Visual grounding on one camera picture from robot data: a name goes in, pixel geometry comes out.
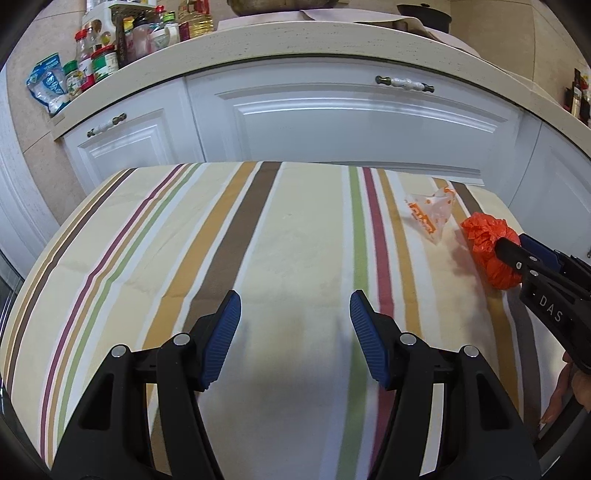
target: silver screw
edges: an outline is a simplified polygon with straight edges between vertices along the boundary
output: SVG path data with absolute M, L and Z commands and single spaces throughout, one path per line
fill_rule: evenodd
M 475 358 L 479 355 L 480 352 L 478 351 L 478 348 L 476 348 L 474 345 L 466 345 L 464 347 L 464 353 L 467 356 L 471 356 L 472 358 Z
M 120 356 L 124 356 L 126 351 L 127 347 L 125 345 L 116 345 L 111 349 L 111 355 L 119 358 Z
M 191 337 L 186 333 L 179 333 L 176 337 L 174 337 L 173 342 L 178 346 L 187 345 L 190 339 Z
M 415 343 L 417 343 L 417 337 L 415 337 L 412 333 L 403 333 L 400 336 L 400 341 L 404 345 L 414 345 Z

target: cabinet handle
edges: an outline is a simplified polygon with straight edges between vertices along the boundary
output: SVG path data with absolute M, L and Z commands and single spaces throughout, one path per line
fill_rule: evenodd
M 127 118 L 127 113 L 122 113 L 119 116 L 114 117 L 113 120 L 109 120 L 107 123 L 99 125 L 96 128 L 91 128 L 86 132 L 86 136 L 88 138 L 94 137 L 95 135 L 101 134 L 102 132 L 106 132 L 109 128 L 114 127 L 117 124 L 120 124 L 123 120 Z
M 432 85 L 427 85 L 426 83 L 421 82 L 413 82 L 411 79 L 397 79 L 390 77 L 381 77 L 378 75 L 375 78 L 375 83 L 379 85 L 390 85 L 396 88 L 402 88 L 404 90 L 416 90 L 418 92 L 435 92 L 435 87 Z

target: snack package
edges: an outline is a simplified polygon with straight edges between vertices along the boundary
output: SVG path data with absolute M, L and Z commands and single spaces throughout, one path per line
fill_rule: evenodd
M 456 191 L 443 187 L 432 196 L 409 195 L 406 199 L 413 218 L 419 222 L 427 236 L 435 244 L 443 235 L 443 228 L 452 215 Z
M 40 61 L 27 79 L 27 88 L 39 103 L 47 107 L 54 116 L 70 102 L 66 85 L 66 75 L 61 68 L 57 53 Z

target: human hand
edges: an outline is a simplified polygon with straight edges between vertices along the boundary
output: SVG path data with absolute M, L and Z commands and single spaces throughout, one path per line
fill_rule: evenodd
M 591 375 L 581 372 L 581 370 L 574 365 L 570 355 L 566 352 L 564 353 L 562 360 L 566 362 L 566 365 L 558 376 L 556 389 L 550 397 L 550 403 L 548 404 L 548 408 L 544 412 L 544 415 L 542 415 L 540 423 L 551 423 L 556 420 L 562 411 L 562 397 L 569 388 L 569 379 L 573 370 L 574 373 L 571 386 L 573 387 L 574 397 L 585 410 L 591 411 Z

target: blue package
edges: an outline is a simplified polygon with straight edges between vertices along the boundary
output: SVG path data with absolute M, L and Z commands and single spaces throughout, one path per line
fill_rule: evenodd
M 66 75 L 57 53 L 35 65 L 27 79 L 27 88 L 35 100 L 47 107 L 51 116 L 57 114 L 70 102 Z

